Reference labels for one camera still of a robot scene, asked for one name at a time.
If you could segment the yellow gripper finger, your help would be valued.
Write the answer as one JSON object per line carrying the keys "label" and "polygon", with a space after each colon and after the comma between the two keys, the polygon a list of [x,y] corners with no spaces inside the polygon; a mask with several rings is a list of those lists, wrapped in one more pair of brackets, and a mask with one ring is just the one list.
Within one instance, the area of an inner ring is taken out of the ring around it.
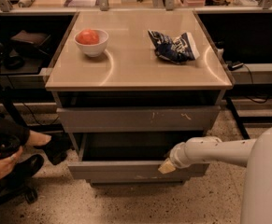
{"label": "yellow gripper finger", "polygon": [[158,168],[158,171],[161,174],[169,174],[174,172],[175,170],[176,170],[176,167],[174,166],[174,164],[169,158],[165,159],[164,162]]}

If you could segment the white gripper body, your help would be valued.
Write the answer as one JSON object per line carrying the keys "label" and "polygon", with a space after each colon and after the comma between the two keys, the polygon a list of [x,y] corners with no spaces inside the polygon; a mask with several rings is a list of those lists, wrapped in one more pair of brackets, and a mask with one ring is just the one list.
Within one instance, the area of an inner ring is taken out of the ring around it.
{"label": "white gripper body", "polygon": [[181,142],[169,151],[169,159],[173,165],[179,169],[188,168],[191,165],[191,161],[186,153],[186,148],[186,143]]}

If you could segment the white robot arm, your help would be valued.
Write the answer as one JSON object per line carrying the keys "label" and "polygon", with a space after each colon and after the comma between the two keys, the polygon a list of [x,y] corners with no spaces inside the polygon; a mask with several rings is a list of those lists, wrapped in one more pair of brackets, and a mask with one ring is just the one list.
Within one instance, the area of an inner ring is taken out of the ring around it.
{"label": "white robot arm", "polygon": [[223,142],[215,136],[191,138],[169,151],[159,171],[168,174],[214,161],[246,169],[240,224],[272,224],[272,128],[256,139]]}

